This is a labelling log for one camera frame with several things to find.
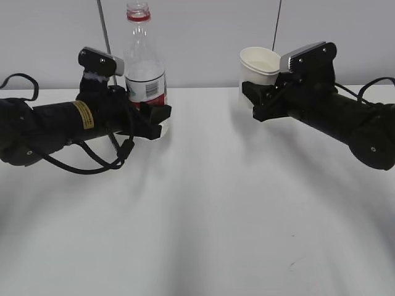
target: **water bottle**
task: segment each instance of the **water bottle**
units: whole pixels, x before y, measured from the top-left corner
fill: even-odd
[[[140,102],[167,104],[165,67],[159,59],[149,35],[151,13],[147,3],[127,4],[129,24],[128,45],[125,49],[125,80],[129,100],[136,108]],[[163,136],[168,129],[168,120],[162,124]]]

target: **white table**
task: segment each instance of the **white table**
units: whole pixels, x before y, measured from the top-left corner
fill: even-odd
[[[395,295],[395,169],[293,119],[253,120],[236,88],[168,96],[169,133],[137,140],[120,171],[0,164],[0,295]],[[77,147],[55,156],[95,167]]]

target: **robotic arm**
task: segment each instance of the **robotic arm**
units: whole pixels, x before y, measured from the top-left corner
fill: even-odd
[[[242,84],[259,121],[295,118],[345,144],[362,163],[378,170],[395,165],[395,105],[372,104],[363,98],[379,78],[358,94],[335,83],[333,43],[315,43],[281,57],[275,85]],[[357,100],[338,94],[343,88]]]
[[[80,93],[73,102],[31,108],[26,101],[38,97],[38,83],[18,73],[34,85],[32,99],[0,99],[0,159],[17,166],[29,166],[42,158],[72,173],[93,175],[119,169],[134,147],[133,137],[150,140],[160,137],[160,122],[170,117],[171,106],[142,103],[137,110],[120,86],[107,86],[113,75],[123,75],[124,63],[112,55],[85,47],[78,57],[84,73]],[[114,134],[128,136],[119,145]],[[108,135],[117,151],[117,159],[107,163],[98,157],[85,141]],[[68,166],[51,156],[64,146],[77,144],[98,164],[96,170]]]

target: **white paper cup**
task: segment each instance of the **white paper cup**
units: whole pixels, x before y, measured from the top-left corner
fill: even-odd
[[[240,52],[239,103],[247,108],[253,104],[243,94],[241,84],[245,81],[261,85],[275,84],[280,72],[280,56],[263,47],[248,47]]]

